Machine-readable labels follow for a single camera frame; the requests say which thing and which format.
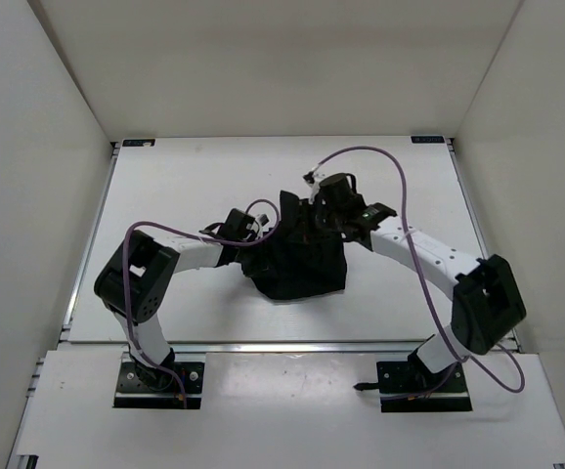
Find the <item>black pleated skirt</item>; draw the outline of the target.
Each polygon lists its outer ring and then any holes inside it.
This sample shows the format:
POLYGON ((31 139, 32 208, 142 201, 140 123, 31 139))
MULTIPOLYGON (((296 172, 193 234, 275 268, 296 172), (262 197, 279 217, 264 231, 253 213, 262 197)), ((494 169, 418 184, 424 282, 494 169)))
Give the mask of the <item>black pleated skirt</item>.
POLYGON ((273 301, 293 301, 345 289, 347 262, 339 234, 315 223, 306 198, 280 192, 281 221, 269 238, 238 255, 242 273, 273 301))

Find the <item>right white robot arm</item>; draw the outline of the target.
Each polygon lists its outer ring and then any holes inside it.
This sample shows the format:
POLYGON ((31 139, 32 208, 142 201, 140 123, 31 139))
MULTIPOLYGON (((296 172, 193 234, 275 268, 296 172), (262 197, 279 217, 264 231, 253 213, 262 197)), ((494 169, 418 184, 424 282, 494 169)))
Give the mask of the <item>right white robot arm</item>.
POLYGON ((473 355, 485 355, 526 317, 509 263, 499 255, 476 258, 406 224, 390 207, 366 204, 357 192, 356 177, 337 173, 328 177, 310 172, 310 201, 317 223, 356 242, 368 251, 415 271, 452 301, 448 325, 409 355, 409 382, 430 391, 443 371, 473 355))

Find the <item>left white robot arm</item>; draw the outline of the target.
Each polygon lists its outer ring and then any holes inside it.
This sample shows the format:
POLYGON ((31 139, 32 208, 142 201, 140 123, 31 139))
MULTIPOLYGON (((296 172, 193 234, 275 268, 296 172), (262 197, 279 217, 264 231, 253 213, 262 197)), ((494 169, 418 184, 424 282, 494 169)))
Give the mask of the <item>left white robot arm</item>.
POLYGON ((165 340, 157 312, 171 278, 181 272, 233 263, 236 242, 252 242, 269 223, 265 214, 251 216, 233 209, 223 223, 195 238, 164 242, 134 230, 121 243, 94 284, 94 293, 120 323, 139 380, 155 392, 178 390, 180 368, 165 340))

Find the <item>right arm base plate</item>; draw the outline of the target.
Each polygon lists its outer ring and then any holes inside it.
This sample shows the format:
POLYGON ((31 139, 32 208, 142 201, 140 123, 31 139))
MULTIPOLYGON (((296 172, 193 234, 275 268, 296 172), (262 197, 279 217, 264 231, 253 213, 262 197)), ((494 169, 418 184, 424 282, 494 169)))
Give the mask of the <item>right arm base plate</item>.
POLYGON ((473 405, 460 363, 424 376, 410 362, 376 363, 374 382, 359 382, 357 392, 377 391, 382 413, 469 412, 473 405))

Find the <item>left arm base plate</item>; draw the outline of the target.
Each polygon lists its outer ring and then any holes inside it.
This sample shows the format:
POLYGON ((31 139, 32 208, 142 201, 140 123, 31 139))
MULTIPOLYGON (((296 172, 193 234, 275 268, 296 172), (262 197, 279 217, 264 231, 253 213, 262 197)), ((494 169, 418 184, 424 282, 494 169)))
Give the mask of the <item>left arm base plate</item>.
POLYGON ((157 369, 148 371, 130 357, 120 363, 115 391, 114 408, 196 410, 201 407, 205 362, 177 359, 175 373, 181 378, 185 393, 181 394, 176 381, 157 369))

